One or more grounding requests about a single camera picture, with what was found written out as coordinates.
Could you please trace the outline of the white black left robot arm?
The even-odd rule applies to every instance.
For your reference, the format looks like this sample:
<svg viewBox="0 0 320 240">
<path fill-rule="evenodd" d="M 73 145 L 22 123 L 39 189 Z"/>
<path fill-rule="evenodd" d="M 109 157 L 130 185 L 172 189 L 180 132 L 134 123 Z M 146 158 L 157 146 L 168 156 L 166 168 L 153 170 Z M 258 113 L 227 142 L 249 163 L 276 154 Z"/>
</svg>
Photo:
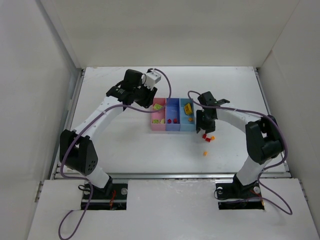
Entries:
<svg viewBox="0 0 320 240">
<path fill-rule="evenodd" d="M 149 108 L 157 92 L 156 83 L 161 75 L 128 69 L 122 81 L 112 86 L 99 107 L 80 125 L 64 130 L 60 135 L 60 162 L 80 173 L 100 194 L 108 196 L 113 180 L 98 165 L 95 141 L 107 126 L 128 106 L 137 103 Z"/>
</svg>

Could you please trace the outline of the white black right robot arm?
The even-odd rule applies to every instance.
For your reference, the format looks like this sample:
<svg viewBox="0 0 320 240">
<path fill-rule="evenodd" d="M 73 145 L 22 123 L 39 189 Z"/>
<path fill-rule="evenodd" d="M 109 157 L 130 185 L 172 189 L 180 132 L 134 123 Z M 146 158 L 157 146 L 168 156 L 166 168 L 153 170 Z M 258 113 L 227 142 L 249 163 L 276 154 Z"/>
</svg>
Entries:
<svg viewBox="0 0 320 240">
<path fill-rule="evenodd" d="M 226 99 L 216 100 L 207 91 L 198 95 L 201 110 L 196 111 L 196 132 L 205 134 L 216 130 L 216 120 L 226 122 L 245 134 L 248 157 L 233 181 L 223 189 L 237 198 L 256 186 L 265 166 L 286 149 L 275 118 L 255 111 L 223 106 Z"/>
</svg>

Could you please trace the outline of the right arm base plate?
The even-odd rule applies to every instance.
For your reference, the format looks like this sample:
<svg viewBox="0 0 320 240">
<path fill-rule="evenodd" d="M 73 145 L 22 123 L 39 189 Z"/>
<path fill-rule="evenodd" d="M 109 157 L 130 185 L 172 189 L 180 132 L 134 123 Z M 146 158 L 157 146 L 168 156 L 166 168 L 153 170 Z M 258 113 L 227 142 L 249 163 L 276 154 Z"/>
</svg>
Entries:
<svg viewBox="0 0 320 240">
<path fill-rule="evenodd" d="M 261 189 L 257 182 L 241 187 L 234 182 L 215 185 L 214 197 L 219 210 L 264 210 Z"/>
</svg>

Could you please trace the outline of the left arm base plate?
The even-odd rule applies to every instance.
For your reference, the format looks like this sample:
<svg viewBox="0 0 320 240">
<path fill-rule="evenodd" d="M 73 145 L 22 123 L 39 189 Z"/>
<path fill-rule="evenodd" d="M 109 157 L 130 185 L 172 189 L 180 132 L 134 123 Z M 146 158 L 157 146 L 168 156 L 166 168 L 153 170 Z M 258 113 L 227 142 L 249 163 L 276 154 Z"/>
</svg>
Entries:
<svg viewBox="0 0 320 240">
<path fill-rule="evenodd" d="M 110 190 L 93 186 L 87 210 L 124 211 L 127 209 L 128 183 L 113 183 Z"/>
</svg>

